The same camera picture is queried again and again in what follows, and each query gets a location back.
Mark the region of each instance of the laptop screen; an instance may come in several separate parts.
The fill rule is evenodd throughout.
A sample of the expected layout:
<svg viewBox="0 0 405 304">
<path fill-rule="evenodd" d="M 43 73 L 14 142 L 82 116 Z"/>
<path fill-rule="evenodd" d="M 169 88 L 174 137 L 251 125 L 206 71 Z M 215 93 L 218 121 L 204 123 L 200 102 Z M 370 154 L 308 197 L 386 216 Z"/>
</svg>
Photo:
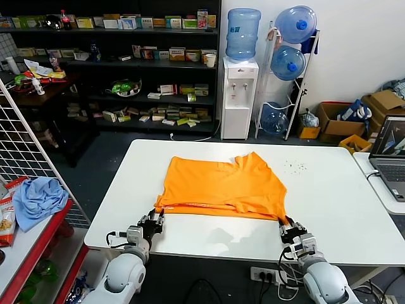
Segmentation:
<svg viewBox="0 0 405 304">
<path fill-rule="evenodd" d="M 405 117 L 385 118 L 370 156 L 405 158 Z"/>
</svg>

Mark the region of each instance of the water bottle rack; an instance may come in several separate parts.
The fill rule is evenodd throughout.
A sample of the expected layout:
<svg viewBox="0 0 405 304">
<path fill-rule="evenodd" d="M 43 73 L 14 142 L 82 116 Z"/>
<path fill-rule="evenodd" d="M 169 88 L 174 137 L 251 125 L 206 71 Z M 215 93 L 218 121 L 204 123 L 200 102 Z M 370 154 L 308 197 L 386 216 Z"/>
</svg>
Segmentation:
<svg viewBox="0 0 405 304">
<path fill-rule="evenodd" d="M 294 121 L 294 117 L 295 117 L 295 115 L 297 113 L 297 109 L 298 109 L 298 106 L 299 106 L 299 100 L 307 92 L 307 89 L 306 89 L 306 75 L 307 75 L 309 65 L 312 62 L 312 57 L 313 57 L 313 55 L 315 53 L 316 45 L 318 44 L 320 31 L 316 30 L 316 34 L 314 36 L 311 36 L 311 38 L 315 38 L 314 39 L 314 44 L 312 45 L 311 52 L 309 54 L 308 60 L 306 60 L 306 66 L 305 66 L 305 69 L 304 69 L 304 73 L 301 74 L 302 75 L 301 85 L 298 83 L 297 79 L 293 80 L 295 85 L 299 89 L 299 92 L 298 92 L 298 95 L 297 95 L 297 98 L 296 98 L 295 102 L 293 102 L 291 100 L 289 94 L 287 94 L 287 99 L 289 101 L 288 104 L 286 106 L 283 106 L 282 108 L 275 108 L 274 106 L 270 105 L 269 103 L 267 103 L 264 100 L 267 85 L 268 85 L 269 74 L 274 74 L 270 69 L 271 59 L 273 58 L 273 53 L 274 53 L 274 50 L 275 50 L 276 42 L 277 42 L 277 40 L 279 38 L 281 38 L 280 31 L 278 31 L 277 28 L 273 26 L 272 21 L 270 22 L 269 31 L 271 31 L 271 30 L 274 31 L 273 32 L 273 38 L 271 40 L 267 39 L 265 57 L 264 57 L 264 60 L 263 60 L 263 67 L 262 67 L 262 69 L 260 71 L 259 86 L 258 86 L 258 90 L 257 90 L 256 102 L 260 104 L 260 108 L 259 108 L 258 116 L 255 119 L 256 131 L 254 133 L 254 138 L 257 139 L 259 130 L 263 129 L 261 127 L 261 125 L 260 125 L 260 118 L 261 118 L 261 113 L 263 111 L 263 105 L 268 105 L 268 106 L 270 106 L 270 107 L 272 107 L 273 109 L 276 109 L 276 110 L 285 110 L 285 112 L 287 112 L 287 109 L 289 107 L 293 106 L 294 109 L 292 110 L 291 117 L 289 117 L 289 120 L 290 120 L 289 127 L 288 127 L 287 132 L 285 133 L 285 136 L 284 136 L 284 140 L 287 140 L 289 138 L 289 134 L 290 134 L 290 131 L 291 131 L 292 123 Z"/>
</svg>

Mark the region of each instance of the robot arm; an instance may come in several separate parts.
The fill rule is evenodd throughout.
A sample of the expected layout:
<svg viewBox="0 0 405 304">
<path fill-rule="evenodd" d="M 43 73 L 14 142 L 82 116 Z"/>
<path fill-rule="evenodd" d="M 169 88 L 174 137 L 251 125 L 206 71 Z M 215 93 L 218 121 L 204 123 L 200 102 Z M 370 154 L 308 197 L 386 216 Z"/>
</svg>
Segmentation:
<svg viewBox="0 0 405 304">
<path fill-rule="evenodd" d="M 289 225 L 281 221 L 280 235 L 282 242 L 288 244 L 282 255 L 290 253 L 302 268 L 302 279 L 308 295 L 317 304 L 360 303 L 343 271 L 330 265 L 324 258 L 323 253 L 318 251 L 316 239 L 307 230 L 291 218 L 287 218 Z"/>
<path fill-rule="evenodd" d="M 123 243 L 124 252 L 114 258 L 107 266 L 106 273 L 95 290 L 83 300 L 83 304 L 127 304 L 145 279 L 145 264 L 149 261 L 149 250 L 152 238 L 156 233 L 162 233 L 165 221 L 163 211 L 154 220 L 155 211 L 143 216 L 137 225 L 131 225 L 126 232 L 110 232 L 107 235 L 127 240 Z"/>
</svg>

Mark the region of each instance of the laptop keyboard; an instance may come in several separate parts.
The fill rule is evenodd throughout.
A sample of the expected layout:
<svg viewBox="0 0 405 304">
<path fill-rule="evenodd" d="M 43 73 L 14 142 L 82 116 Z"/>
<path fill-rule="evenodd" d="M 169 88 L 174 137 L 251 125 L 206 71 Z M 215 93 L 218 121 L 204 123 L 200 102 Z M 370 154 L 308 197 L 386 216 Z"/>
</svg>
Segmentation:
<svg viewBox="0 0 405 304">
<path fill-rule="evenodd" d="M 389 182 L 405 182 L 405 166 L 379 165 L 378 169 Z"/>
</svg>

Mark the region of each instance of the water cooler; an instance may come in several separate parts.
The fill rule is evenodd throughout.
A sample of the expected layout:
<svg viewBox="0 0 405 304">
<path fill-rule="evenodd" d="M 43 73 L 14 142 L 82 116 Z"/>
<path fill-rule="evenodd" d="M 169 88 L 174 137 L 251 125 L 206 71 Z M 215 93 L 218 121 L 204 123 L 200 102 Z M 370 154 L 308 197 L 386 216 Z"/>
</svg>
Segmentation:
<svg viewBox="0 0 405 304">
<path fill-rule="evenodd" d="M 259 66 L 254 58 L 223 58 L 225 68 L 221 139 L 247 139 Z"/>
</svg>

